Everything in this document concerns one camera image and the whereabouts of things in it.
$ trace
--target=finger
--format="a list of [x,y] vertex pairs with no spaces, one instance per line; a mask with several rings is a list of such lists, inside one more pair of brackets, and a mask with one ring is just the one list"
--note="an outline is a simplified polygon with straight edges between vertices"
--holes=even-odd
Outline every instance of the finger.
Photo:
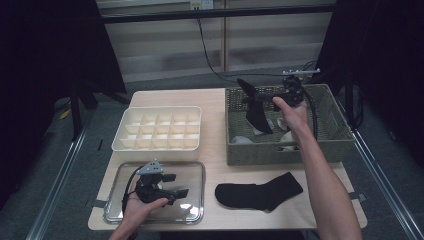
[[133,180],[131,181],[130,192],[133,192],[135,190],[135,187],[137,186],[137,181],[137,178],[133,178]]
[[152,211],[156,208],[160,208],[162,206],[165,206],[167,203],[168,203],[167,198],[159,198],[159,199],[147,204],[146,207],[148,207],[149,210]]
[[287,109],[290,109],[290,106],[287,105],[286,101],[280,97],[273,97],[272,101],[281,109],[281,111],[283,111],[283,113],[286,112]]

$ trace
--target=power cord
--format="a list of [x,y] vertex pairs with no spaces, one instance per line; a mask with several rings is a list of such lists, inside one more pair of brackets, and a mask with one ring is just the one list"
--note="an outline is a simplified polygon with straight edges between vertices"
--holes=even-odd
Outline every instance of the power cord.
[[205,58],[206,58],[206,62],[208,64],[208,67],[210,68],[210,70],[221,80],[227,81],[227,82],[237,82],[237,80],[231,80],[228,78],[231,77],[240,77],[240,76],[270,76],[270,77],[283,77],[283,75],[281,74],[266,74],[266,73],[240,73],[240,74],[221,74],[221,73],[217,73],[213,68],[212,65],[210,63],[209,60],[209,56],[208,53],[206,51],[206,45],[205,45],[205,40],[203,37],[203,28],[202,28],[202,23],[200,21],[200,19],[197,19],[197,23],[199,25],[199,30],[200,30],[200,36],[202,38],[202,44],[203,44],[203,51],[205,54]]

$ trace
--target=white ice cube tray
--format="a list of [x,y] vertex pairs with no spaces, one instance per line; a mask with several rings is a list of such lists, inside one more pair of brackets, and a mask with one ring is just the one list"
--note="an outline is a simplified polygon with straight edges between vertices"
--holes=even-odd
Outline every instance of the white ice cube tray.
[[201,108],[192,106],[128,108],[112,149],[127,161],[195,161],[201,115]]

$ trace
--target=metal rod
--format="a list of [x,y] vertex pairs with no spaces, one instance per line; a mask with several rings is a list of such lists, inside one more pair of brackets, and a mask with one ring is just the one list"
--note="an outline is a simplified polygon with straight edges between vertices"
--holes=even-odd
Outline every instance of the metal rod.
[[128,22],[149,22],[163,20],[181,20],[181,19],[199,19],[199,18],[219,18],[219,17],[242,17],[242,16],[260,16],[260,15],[283,15],[283,14],[302,14],[302,13],[324,13],[334,12],[336,10],[352,10],[360,7],[360,4],[348,4],[339,6],[336,4],[322,5],[299,5],[285,7],[263,7],[263,8],[236,8],[236,9],[212,9],[198,11],[177,11],[162,13],[145,14],[119,14],[104,15],[100,18],[76,18],[61,19],[68,23],[95,23],[95,24],[113,24]]
[[59,197],[62,194],[63,188],[65,187],[66,180],[68,179],[69,173],[78,155],[82,143],[86,135],[87,126],[90,124],[94,115],[94,110],[88,113],[86,122],[82,131],[80,132],[76,141],[73,141],[69,148],[68,154],[63,162],[62,168],[60,169],[52,188],[50,189],[49,195],[44,201],[44,205],[37,215],[28,235],[27,240],[43,239],[44,233],[50,223],[53,216],[53,212],[56,209],[56,205],[59,201]]

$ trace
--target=black curtain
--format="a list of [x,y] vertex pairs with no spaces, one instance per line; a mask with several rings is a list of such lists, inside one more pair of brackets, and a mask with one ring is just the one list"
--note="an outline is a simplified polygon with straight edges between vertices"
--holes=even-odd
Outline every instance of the black curtain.
[[94,0],[1,2],[0,207],[31,168],[54,103],[73,84],[86,93],[98,91],[88,82],[126,92],[104,25],[84,21],[99,17]]

